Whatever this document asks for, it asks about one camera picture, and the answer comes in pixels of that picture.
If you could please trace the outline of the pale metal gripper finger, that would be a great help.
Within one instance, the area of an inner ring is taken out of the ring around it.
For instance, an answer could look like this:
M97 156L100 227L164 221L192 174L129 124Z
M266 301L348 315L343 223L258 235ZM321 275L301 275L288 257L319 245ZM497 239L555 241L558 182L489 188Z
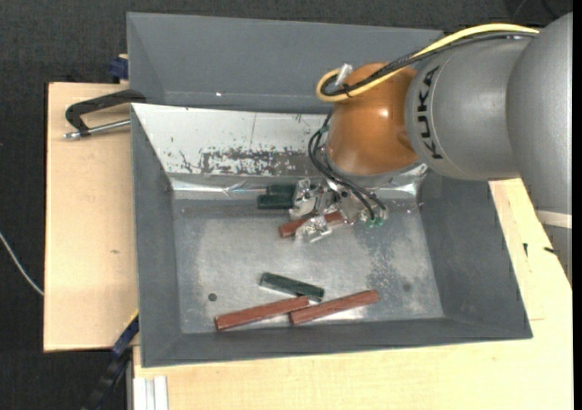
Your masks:
M316 213L317 200L321 185L312 183L309 178L300 179L292 196L292 207L289 209L291 218L305 218Z
M324 215L314 216L302 223L295 232L295 240L314 243L332 234L330 224Z

